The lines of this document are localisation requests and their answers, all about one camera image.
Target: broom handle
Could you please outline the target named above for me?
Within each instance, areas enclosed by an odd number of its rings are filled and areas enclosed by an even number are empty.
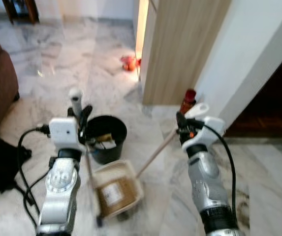
[[[152,161],[158,156],[158,154],[170,143],[173,137],[177,134],[176,128],[174,128],[170,134],[165,138],[165,140],[159,145],[156,151],[151,155],[150,159],[146,162],[143,168],[137,173],[136,178],[139,178],[143,171],[151,164]]]

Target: black cable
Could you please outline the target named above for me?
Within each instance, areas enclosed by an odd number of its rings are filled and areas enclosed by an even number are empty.
[[[24,208],[26,213],[28,214],[29,218],[32,221],[32,224],[35,228],[35,230],[37,229],[37,224],[35,219],[33,218],[33,216],[31,215],[30,211],[27,208],[27,199],[28,199],[28,194],[31,192],[31,189],[37,184],[39,183],[39,181],[41,181],[43,178],[46,177],[46,175],[49,173],[50,170],[48,170],[46,173],[44,173],[42,176],[40,176],[34,183],[32,183],[32,185],[26,190],[26,193],[24,194],[24,198],[23,198],[23,202],[24,202]]]
[[[208,125],[203,124],[203,126],[208,128],[209,130],[211,130],[218,137],[218,139],[224,145],[225,150],[227,152],[229,162],[230,162],[231,172],[232,172],[232,197],[231,197],[232,198],[232,213],[233,213],[235,221],[237,222],[237,216],[236,216],[236,171],[235,171],[235,164],[234,164],[233,157],[230,153],[229,147],[228,147],[226,141],[224,140],[224,138],[218,132],[216,132],[213,128],[209,127]]]
[[[33,128],[33,129],[30,129],[30,130],[27,130],[25,133],[22,134],[22,136],[20,137],[19,139],[19,142],[18,142],[18,146],[17,146],[17,164],[18,164],[18,170],[19,170],[19,173],[21,174],[22,176],[22,179],[23,179],[23,182],[24,182],[24,185],[27,189],[29,189],[29,185],[27,183],[27,180],[25,178],[25,175],[23,173],[23,170],[22,170],[22,164],[21,164],[21,149],[22,149],[22,142],[23,142],[23,139],[24,137],[31,133],[31,132],[34,132],[34,131],[38,131],[39,129],[38,128]],[[36,203],[36,200],[34,199],[34,196],[32,194],[32,192],[30,192],[30,196],[31,196],[31,200],[33,201],[35,207],[36,207],[36,211],[37,211],[37,214],[39,215],[40,214],[40,210],[39,210],[39,207]]]

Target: dark doorway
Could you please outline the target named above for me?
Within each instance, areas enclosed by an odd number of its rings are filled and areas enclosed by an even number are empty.
[[[282,64],[233,122],[226,136],[282,138]]]

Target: white marble floor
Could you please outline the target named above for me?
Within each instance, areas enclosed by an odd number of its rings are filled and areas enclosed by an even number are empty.
[[[112,114],[128,128],[122,159],[138,170],[174,124],[177,108],[145,107],[135,72],[121,69],[120,57],[133,55],[132,23],[84,19],[63,25],[15,25],[0,19],[0,43],[12,58],[21,99],[12,105],[0,126],[0,136],[17,145],[20,135],[52,117],[66,116],[72,86],[84,92],[84,104],[94,106],[92,117]],[[33,157],[23,166],[30,182],[47,169],[54,147],[46,137],[31,134],[24,141]],[[214,145],[225,188],[231,196],[231,173],[221,145]],[[246,235],[282,235],[282,145],[230,145],[237,171],[237,213]],[[94,228],[85,161],[75,236],[203,236],[199,214],[191,199],[187,157],[174,140],[142,175],[144,200],[130,218],[107,221]],[[44,183],[33,191],[38,203]],[[15,190],[0,194],[0,236],[34,235]]]

